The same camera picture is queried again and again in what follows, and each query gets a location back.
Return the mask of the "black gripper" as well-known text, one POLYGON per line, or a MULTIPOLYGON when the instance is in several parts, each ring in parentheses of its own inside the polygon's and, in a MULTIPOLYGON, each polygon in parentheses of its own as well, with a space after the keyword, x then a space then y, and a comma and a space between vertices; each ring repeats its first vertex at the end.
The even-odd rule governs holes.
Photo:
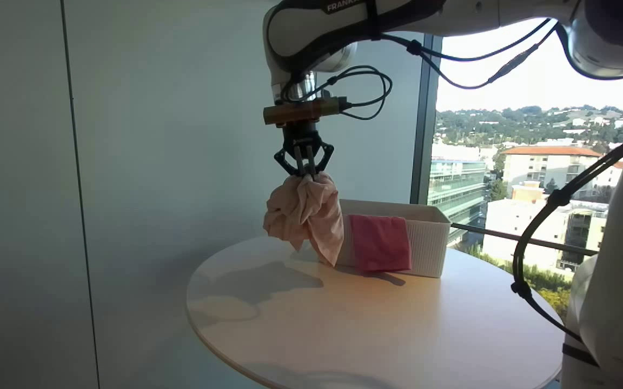
POLYGON ((283 126, 283 147, 275 162, 293 178, 317 178, 323 174, 335 147, 326 142, 315 121, 293 121, 283 126))

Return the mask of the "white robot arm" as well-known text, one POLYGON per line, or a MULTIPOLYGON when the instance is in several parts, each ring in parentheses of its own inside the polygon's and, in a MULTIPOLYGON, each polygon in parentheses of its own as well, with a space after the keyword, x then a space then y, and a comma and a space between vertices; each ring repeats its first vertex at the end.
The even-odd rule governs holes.
POLYGON ((283 131, 279 167, 294 178, 328 169, 334 147, 317 131, 347 97, 308 97, 305 77, 351 44, 391 31, 460 38, 533 18, 555 21, 568 62, 597 81, 623 78, 623 0, 279 0, 264 13, 263 39, 275 104, 264 121, 283 131))

